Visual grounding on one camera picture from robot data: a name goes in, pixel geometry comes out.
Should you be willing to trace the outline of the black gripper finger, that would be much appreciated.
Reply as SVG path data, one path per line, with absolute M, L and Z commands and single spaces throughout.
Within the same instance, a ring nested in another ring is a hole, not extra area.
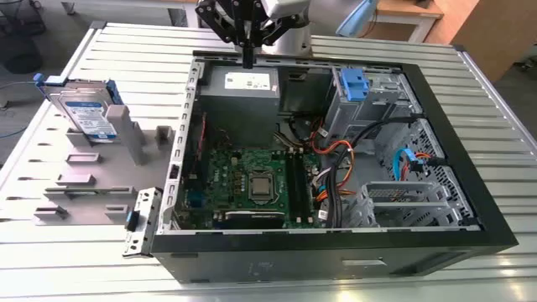
M 266 14 L 251 17 L 251 68 L 256 63 L 256 54 L 262 47 L 268 52 L 283 55 L 308 53 L 309 20 L 304 14 L 292 14 L 271 20 Z
M 240 48 L 243 68 L 251 69 L 251 40 L 246 27 L 251 21 L 251 1 L 199 1 L 196 14 L 220 39 Z

